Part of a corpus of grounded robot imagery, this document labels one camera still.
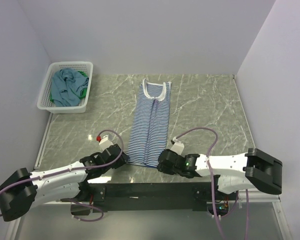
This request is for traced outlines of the blue white striped tank top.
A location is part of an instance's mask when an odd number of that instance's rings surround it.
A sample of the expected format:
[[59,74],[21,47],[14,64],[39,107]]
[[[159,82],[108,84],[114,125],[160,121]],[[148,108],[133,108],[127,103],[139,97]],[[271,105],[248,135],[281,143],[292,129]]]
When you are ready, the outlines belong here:
[[128,163],[155,168],[166,149],[170,119],[171,82],[140,84],[127,146]]

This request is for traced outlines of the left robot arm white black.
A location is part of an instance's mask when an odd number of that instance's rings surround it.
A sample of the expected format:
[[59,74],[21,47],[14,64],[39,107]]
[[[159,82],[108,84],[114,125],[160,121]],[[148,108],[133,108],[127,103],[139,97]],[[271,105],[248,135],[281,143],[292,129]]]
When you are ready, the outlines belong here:
[[88,181],[125,165],[128,159],[114,144],[64,167],[35,172],[20,168],[0,185],[0,217],[10,222],[56,200],[91,201],[96,193]]

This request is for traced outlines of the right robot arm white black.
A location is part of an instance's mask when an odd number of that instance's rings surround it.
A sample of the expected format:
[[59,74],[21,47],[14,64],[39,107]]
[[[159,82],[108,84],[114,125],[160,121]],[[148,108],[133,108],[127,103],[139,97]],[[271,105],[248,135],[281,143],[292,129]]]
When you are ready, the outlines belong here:
[[165,149],[158,158],[157,170],[180,175],[188,179],[218,176],[209,187],[212,198],[220,200],[226,194],[257,189],[269,195],[282,193],[283,163],[258,148],[237,155],[206,156],[188,154],[181,156]]

